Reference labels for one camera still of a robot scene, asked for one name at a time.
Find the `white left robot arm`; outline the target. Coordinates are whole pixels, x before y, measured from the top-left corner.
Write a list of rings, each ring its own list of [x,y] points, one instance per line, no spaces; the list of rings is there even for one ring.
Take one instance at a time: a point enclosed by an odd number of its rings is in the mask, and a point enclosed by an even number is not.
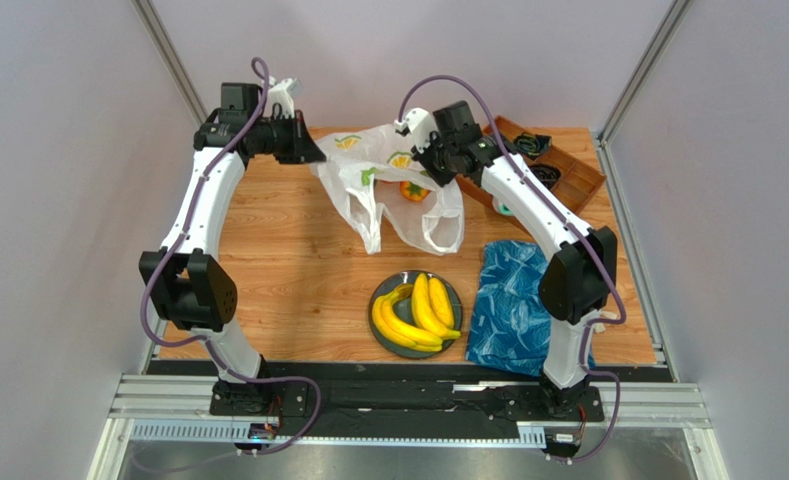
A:
[[[238,290],[218,262],[231,198],[249,161],[271,155],[281,164],[323,162],[303,114],[294,106],[296,78],[265,85],[224,83],[221,104],[193,137],[193,171],[178,216],[157,251],[145,251],[139,270],[146,285],[141,306],[188,332],[218,369],[213,392],[224,401],[263,407],[272,380],[263,356],[236,320]]]

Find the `white plastic bag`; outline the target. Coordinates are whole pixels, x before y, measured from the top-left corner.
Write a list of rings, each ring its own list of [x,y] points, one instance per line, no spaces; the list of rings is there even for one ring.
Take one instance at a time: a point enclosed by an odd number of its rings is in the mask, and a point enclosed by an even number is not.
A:
[[[369,254],[382,250],[382,224],[388,221],[407,245],[434,255],[459,251],[465,208],[459,186],[435,184],[417,160],[411,141],[391,124],[355,132],[335,132],[315,143],[327,160],[310,165],[333,206],[361,237]],[[423,202],[399,193],[409,181],[429,189]]]

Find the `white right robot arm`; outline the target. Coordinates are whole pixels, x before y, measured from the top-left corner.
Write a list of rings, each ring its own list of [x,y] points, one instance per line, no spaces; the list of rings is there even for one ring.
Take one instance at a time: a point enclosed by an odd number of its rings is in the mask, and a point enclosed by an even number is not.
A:
[[[415,159],[433,181],[444,186],[458,176],[471,179],[541,248],[548,266],[538,293],[551,318],[541,380],[553,394],[584,389],[592,325],[617,293],[616,234],[592,228],[562,204],[498,129],[484,132],[465,101],[434,112],[403,108],[395,129],[411,139]]]

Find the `yellow fake banana bunch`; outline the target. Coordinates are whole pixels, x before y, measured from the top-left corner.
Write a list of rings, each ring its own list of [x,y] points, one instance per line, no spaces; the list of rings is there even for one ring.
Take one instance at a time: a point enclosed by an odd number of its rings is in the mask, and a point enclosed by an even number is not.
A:
[[[403,321],[394,311],[394,304],[410,297],[411,284],[401,284],[391,292],[377,297],[371,306],[371,317],[377,331],[392,343],[408,350],[438,353],[443,340],[422,328]]]

